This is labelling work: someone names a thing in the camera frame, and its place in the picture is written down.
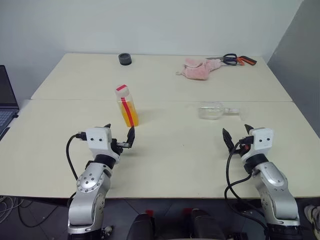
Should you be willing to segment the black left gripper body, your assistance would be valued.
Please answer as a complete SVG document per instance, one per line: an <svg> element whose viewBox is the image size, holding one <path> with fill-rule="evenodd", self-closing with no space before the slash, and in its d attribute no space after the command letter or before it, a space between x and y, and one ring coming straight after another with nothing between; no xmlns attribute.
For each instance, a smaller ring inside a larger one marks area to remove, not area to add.
<svg viewBox="0 0 320 240"><path fill-rule="evenodd" d="M117 142L116 138L113 138L111 141L111 149L114 153L117 155L121 155L123 152L123 149L130 149L131 148L131 143L130 142Z"/></svg>

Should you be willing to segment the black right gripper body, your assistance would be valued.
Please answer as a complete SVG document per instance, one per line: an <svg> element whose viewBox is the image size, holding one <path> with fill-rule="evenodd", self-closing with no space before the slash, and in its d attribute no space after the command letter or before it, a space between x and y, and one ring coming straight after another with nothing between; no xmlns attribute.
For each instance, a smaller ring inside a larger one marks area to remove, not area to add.
<svg viewBox="0 0 320 240"><path fill-rule="evenodd" d="M251 149L251 144L252 144L252 136L247 136L240 139L238 141L239 148L236 148L233 154L239 155L240 157L242 157L243 155L249 152L249 150Z"/></svg>

